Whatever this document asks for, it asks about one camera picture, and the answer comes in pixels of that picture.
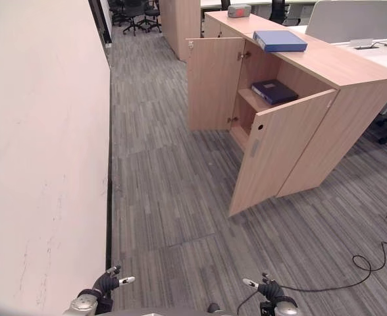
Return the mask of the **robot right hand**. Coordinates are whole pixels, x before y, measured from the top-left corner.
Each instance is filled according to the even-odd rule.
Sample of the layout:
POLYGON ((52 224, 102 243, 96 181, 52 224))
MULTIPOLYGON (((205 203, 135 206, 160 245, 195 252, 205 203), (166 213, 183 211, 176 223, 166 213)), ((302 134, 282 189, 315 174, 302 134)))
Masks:
POLYGON ((262 273, 261 283, 255 282, 249 278, 243 278, 242 282, 246 286, 258 291, 258 293, 262 294, 269 301, 284 295, 284 291, 281 286, 275 280, 270 279, 268 273, 262 273))

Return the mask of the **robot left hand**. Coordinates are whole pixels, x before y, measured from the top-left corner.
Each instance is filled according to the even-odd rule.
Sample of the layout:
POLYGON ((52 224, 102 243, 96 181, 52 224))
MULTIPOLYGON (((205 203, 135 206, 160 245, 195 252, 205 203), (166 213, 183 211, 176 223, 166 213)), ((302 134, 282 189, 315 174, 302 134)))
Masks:
POLYGON ((127 276, 124 278, 118 278, 121 266, 113 265, 108 268, 95 282, 92 289, 101 293, 106 294, 113 291, 121 286, 133 283, 136 278, 134 276, 127 276))

